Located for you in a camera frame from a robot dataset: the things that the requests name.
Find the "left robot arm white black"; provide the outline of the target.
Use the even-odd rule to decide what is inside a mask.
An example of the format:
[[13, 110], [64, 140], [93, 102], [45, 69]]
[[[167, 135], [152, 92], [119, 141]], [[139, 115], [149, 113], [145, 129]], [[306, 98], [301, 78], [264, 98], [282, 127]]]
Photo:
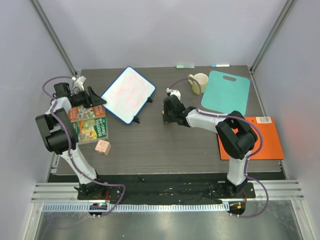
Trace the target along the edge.
[[96, 107], [106, 103], [89, 86], [87, 90], [72, 93], [70, 85], [61, 82], [54, 85], [49, 110], [35, 118], [46, 149], [63, 158], [76, 173], [78, 193], [93, 199], [102, 199], [107, 192], [97, 171], [90, 166], [79, 149], [79, 138], [68, 113], [74, 107]]

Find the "blue framed whiteboard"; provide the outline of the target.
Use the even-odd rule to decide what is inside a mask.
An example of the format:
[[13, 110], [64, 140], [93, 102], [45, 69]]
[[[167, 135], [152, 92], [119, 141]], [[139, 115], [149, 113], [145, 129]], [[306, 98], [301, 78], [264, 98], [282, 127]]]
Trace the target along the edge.
[[104, 108], [129, 125], [137, 122], [140, 110], [156, 87], [134, 68], [128, 66], [101, 95]]

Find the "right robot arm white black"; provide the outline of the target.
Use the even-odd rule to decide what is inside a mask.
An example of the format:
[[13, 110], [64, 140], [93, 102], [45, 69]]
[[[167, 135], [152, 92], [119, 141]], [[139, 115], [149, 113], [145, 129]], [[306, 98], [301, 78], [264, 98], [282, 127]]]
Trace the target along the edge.
[[176, 95], [170, 95], [163, 100], [162, 115], [165, 123], [177, 123], [180, 126], [216, 133], [229, 155], [225, 191], [233, 198], [243, 193], [248, 182], [249, 155], [258, 136], [240, 112], [234, 110], [228, 115], [213, 116], [212, 113], [192, 106], [185, 107]]

